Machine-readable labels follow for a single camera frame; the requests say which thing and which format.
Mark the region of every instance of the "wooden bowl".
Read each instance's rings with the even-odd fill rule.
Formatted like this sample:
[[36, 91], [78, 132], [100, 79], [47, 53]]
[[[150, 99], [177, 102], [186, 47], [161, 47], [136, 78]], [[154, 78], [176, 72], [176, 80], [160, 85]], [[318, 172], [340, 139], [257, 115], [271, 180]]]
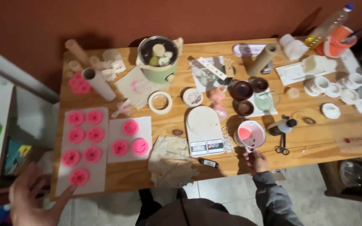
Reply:
[[237, 114], [239, 116], [250, 116], [254, 113], [254, 105], [248, 100], [242, 100], [237, 105]]
[[230, 95], [234, 100], [247, 100], [253, 95], [252, 85], [246, 81], [238, 81], [230, 89]]
[[264, 78], [256, 78], [252, 82], [252, 88], [256, 93], [264, 92], [269, 88], [269, 83]]

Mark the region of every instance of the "gray jacket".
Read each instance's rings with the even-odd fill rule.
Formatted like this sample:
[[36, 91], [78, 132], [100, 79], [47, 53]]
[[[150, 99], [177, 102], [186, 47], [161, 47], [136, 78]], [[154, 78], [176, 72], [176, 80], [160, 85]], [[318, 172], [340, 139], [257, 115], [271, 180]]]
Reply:
[[[303, 226], [291, 209], [291, 200], [273, 179], [272, 173], [259, 173], [254, 178], [258, 190], [256, 200], [264, 226]], [[180, 199], [166, 206], [138, 226], [255, 226], [247, 218], [231, 215], [214, 208], [208, 199]]]

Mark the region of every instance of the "scissors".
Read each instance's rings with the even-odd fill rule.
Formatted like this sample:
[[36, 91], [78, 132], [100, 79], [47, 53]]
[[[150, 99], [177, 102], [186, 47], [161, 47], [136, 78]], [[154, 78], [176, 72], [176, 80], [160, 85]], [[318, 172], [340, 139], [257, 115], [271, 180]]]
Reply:
[[290, 154], [290, 151], [286, 148], [286, 134], [283, 133], [280, 137], [280, 144], [283, 143], [283, 146], [276, 146], [275, 151], [277, 153], [282, 153], [284, 155]]

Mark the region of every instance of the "person's hand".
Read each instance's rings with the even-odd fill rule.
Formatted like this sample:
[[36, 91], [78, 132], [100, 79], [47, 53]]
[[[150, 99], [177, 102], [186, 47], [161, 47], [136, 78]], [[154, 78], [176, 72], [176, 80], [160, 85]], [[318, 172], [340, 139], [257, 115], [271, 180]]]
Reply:
[[257, 148], [254, 148], [252, 153], [245, 151], [243, 156], [245, 160], [247, 160], [248, 166], [251, 168], [251, 174], [253, 177], [259, 172], [268, 171], [268, 160]]
[[51, 209], [40, 209], [36, 205], [36, 195], [45, 185], [39, 180], [41, 169], [32, 162], [9, 188], [11, 218], [13, 226], [56, 226], [69, 198], [77, 185], [68, 187]]

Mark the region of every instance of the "metal pot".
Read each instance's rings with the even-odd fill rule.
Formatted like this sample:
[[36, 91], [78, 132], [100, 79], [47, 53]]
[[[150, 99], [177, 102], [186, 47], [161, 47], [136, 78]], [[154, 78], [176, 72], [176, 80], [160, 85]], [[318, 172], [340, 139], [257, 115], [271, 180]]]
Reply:
[[[174, 79], [174, 74], [177, 71], [178, 56], [182, 53], [183, 42], [184, 40], [182, 38], [172, 41], [163, 36], [153, 36], [144, 39], [139, 44], [138, 59], [136, 61], [148, 80], [155, 83], [166, 83]], [[156, 44], [163, 45], [165, 51], [173, 53], [169, 65], [164, 67], [153, 67], [149, 65], [149, 61], [153, 56], [153, 46]]]

